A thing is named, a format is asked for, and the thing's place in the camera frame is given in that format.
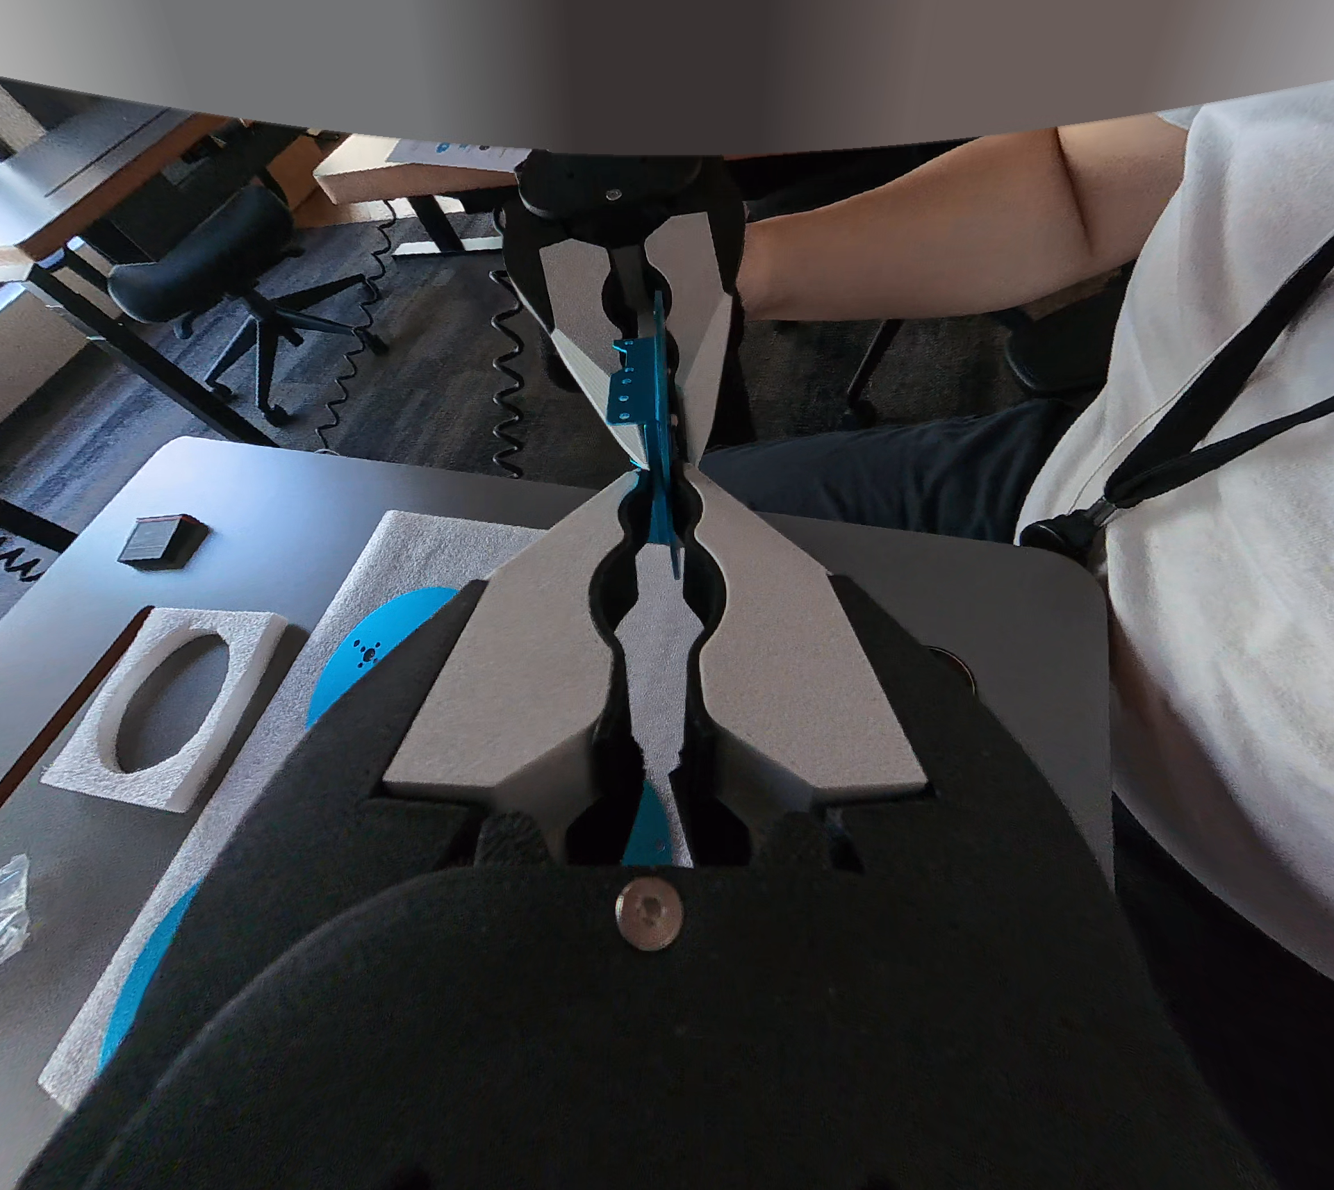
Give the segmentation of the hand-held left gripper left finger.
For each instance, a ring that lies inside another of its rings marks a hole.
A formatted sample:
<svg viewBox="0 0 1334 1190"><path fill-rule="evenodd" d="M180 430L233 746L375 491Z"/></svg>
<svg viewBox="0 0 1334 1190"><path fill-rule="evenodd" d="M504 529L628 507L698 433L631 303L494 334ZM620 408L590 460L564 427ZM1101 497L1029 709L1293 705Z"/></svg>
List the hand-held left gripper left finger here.
<svg viewBox="0 0 1334 1190"><path fill-rule="evenodd" d="M592 616L592 577L626 540L626 471L485 581L384 773L393 797L491 811L635 808L640 749L603 719L626 698Z"/></svg>

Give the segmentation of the small dark box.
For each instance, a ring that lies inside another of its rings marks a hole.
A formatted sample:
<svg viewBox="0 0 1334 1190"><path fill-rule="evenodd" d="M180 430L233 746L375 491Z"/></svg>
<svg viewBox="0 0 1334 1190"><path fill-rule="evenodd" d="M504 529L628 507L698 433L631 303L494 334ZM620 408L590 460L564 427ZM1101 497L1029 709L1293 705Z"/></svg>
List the small dark box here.
<svg viewBox="0 0 1334 1190"><path fill-rule="evenodd" d="M209 525L192 513L138 517L118 551L118 563L139 571L180 568L207 535Z"/></svg>

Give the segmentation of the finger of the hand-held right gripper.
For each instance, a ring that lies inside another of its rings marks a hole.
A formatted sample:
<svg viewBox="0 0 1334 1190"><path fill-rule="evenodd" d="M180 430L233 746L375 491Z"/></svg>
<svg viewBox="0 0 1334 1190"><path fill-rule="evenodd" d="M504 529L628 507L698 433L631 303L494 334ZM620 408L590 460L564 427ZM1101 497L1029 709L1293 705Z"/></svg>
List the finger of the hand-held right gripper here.
<svg viewBox="0 0 1334 1190"><path fill-rule="evenodd" d="M644 252L670 287L670 312L663 320L674 343L682 454L698 468L718 410L731 295L721 280L706 213L672 216L644 241Z"/></svg>
<svg viewBox="0 0 1334 1190"><path fill-rule="evenodd" d="M641 427L615 429L607 423L608 379L620 370L620 351L613 345L620 328L603 309L603 283L611 267L607 249L567 239L543 247L541 263L554 315L551 341L561 362L592 404L602 429L644 468Z"/></svg>

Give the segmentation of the black stool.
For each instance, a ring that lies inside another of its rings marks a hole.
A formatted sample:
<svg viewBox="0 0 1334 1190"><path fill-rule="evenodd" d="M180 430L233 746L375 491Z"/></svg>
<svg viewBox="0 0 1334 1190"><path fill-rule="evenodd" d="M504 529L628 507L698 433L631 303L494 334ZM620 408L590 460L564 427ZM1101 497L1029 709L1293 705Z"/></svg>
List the black stool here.
<svg viewBox="0 0 1334 1190"><path fill-rule="evenodd" d="M294 243L294 216L274 188L249 185L233 194L162 261L113 264L107 280L112 300L132 320L172 321L180 335L192 331L192 318L236 299L249 318L225 353L207 373L207 386L220 397L235 390L220 373L244 353L255 353L255 404L273 427L285 427L289 411L271 403L274 351L280 341L302 343L302 331L350 334L375 353L389 345L371 331L370 320L345 324L313 312L313 306L339 290L366 283L362 274L321 281L280 299L259 293L259 280L301 249Z"/></svg>

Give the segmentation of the large blue disc rectangular cutout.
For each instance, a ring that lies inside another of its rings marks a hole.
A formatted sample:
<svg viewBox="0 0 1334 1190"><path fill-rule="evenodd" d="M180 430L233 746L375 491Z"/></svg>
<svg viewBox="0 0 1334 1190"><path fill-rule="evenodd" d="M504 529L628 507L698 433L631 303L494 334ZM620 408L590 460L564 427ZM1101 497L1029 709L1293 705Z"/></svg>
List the large blue disc rectangular cutout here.
<svg viewBox="0 0 1334 1190"><path fill-rule="evenodd" d="M453 596L458 596L458 588L417 588L384 602L357 621L326 658L307 702L305 725L313 728L340 695Z"/></svg>

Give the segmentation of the white foam sheet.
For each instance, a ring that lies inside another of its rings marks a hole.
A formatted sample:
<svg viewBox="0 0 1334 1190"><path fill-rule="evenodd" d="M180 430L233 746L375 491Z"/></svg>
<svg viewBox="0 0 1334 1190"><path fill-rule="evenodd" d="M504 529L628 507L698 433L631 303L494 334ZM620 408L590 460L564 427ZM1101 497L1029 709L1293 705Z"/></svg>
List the white foam sheet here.
<svg viewBox="0 0 1334 1190"><path fill-rule="evenodd" d="M387 511L316 622L274 698L242 743L220 787L154 887L135 925L41 1073L60 1107L73 1109L89 1090L102 1062L127 1030L146 987L146 947L164 947L166 927L180 921L178 903L204 878L229 831L249 811L276 765L305 730L313 686L339 641L384 602L417 588L461 588L487 577L541 531L455 517ZM640 600L619 628L626 644L632 733L644 751L647 774L669 813L672 863L691 864L685 833L669 798L669 773L682 746L686 650L702 622L682 602L666 544L638 554Z"/></svg>

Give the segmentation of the person's dark trousers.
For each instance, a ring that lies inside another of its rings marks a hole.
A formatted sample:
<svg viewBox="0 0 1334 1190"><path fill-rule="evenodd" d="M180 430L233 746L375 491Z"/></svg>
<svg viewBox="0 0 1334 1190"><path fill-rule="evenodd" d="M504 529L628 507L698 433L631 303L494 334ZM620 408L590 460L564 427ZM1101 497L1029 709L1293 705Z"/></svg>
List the person's dark trousers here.
<svg viewBox="0 0 1334 1190"><path fill-rule="evenodd" d="M703 458L759 511L1010 543L1076 410L829 430ZM1196 1067L1281 1186L1332 1186L1332 981L1206 890L1112 802L1116 888Z"/></svg>

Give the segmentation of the small blue round disc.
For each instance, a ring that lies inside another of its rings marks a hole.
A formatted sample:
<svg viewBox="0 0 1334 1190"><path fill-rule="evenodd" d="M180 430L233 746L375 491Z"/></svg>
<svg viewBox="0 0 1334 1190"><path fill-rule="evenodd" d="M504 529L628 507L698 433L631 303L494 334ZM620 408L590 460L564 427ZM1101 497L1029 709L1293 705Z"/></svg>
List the small blue round disc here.
<svg viewBox="0 0 1334 1190"><path fill-rule="evenodd" d="M672 864L670 819L652 779L641 782L640 805L620 863L628 868Z"/></svg>

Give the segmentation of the grey desk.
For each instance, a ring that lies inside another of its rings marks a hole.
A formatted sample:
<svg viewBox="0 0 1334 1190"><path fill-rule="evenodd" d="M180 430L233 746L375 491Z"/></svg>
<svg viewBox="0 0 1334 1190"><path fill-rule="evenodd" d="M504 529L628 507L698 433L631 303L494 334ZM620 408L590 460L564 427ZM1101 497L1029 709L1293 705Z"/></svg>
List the grey desk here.
<svg viewBox="0 0 1334 1190"><path fill-rule="evenodd" d="M389 508L548 529L590 492L413 463L176 437L3 616L3 770L37 740L141 607L255 608L289 621L271 695ZM118 563L138 517L192 513L180 568ZM954 651L1043 765L1112 875L1107 614L1077 567L1012 544L768 517L904 631ZM87 798L31 770L3 802L3 859L28 856L31 935L3 965L3 1186L61 1120L37 1086L198 811Z"/></svg>

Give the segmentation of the printed instruction sheet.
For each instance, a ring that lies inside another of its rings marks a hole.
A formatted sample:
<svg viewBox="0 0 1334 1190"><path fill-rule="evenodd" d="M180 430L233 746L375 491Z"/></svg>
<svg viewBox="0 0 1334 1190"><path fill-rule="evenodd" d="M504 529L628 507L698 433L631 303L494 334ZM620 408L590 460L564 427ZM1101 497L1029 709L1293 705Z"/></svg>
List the printed instruction sheet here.
<svg viewBox="0 0 1334 1190"><path fill-rule="evenodd" d="M526 161L529 154L529 147L478 147L459 142L397 140L387 154L387 161L512 172Z"/></svg>

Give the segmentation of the person's right forearm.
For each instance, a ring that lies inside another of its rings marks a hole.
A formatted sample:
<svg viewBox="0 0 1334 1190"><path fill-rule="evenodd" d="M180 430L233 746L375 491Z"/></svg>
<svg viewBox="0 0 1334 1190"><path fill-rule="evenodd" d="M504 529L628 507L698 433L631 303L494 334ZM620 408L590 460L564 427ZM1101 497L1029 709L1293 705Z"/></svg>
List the person's right forearm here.
<svg viewBox="0 0 1334 1190"><path fill-rule="evenodd" d="M749 320L1015 308L1133 261L1183 179L1158 113L983 134L831 206L747 226Z"/></svg>

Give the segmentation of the black office chair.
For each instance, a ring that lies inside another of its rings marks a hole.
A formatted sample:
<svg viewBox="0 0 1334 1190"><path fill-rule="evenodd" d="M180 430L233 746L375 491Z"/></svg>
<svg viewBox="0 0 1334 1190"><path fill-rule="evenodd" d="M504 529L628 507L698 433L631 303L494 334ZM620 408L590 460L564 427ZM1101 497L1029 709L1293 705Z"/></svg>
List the black office chair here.
<svg viewBox="0 0 1334 1190"><path fill-rule="evenodd" d="M1026 394L1076 403L1105 386L1127 280L1131 264L1124 264L1087 299L1010 331L1007 365Z"/></svg>
<svg viewBox="0 0 1334 1190"><path fill-rule="evenodd" d="M869 403L869 383L878 365L883 362L883 356L888 353L894 339L897 335L900 326L902 320L883 320L877 326L875 339L868 345L864 356L860 357L860 365L844 394L844 411L839 429L869 429L877 423L877 408L875 403Z"/></svg>

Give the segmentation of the white foam block round hole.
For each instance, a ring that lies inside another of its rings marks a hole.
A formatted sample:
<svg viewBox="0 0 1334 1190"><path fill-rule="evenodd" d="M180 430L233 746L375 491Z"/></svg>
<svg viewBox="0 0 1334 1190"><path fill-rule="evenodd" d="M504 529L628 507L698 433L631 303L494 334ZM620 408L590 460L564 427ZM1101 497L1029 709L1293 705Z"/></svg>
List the white foam block round hole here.
<svg viewBox="0 0 1334 1190"><path fill-rule="evenodd" d="M152 608L95 691L60 759L42 773L42 782L169 813L189 811L252 703L285 631L286 618L274 612ZM198 730L156 765L126 770L121 728L135 691L176 650L202 635L217 635L225 641L228 670Z"/></svg>

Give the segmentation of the blue round plate with bracket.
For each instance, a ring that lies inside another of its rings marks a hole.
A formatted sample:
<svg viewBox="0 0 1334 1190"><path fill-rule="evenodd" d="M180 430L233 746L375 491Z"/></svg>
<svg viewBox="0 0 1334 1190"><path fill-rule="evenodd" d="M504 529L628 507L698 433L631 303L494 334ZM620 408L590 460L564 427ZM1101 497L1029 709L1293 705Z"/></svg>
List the blue round plate with bracket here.
<svg viewBox="0 0 1334 1190"><path fill-rule="evenodd" d="M607 427L641 429L641 471L650 474L652 486L650 543L670 546L672 577L682 577L682 543L672 513L672 421L663 283L653 288L652 315L647 335L622 335L611 343L620 356L620 366L608 377Z"/></svg>

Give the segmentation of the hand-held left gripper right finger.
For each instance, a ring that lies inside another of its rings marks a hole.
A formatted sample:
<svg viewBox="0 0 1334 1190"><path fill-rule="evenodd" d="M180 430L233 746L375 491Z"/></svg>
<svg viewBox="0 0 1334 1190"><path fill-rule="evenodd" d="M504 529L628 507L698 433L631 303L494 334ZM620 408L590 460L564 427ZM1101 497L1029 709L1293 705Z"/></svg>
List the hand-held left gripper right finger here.
<svg viewBox="0 0 1334 1190"><path fill-rule="evenodd" d="M812 811L919 793L926 774L824 567L698 471L685 479L703 501L693 538L724 581L698 654L715 797Z"/></svg>

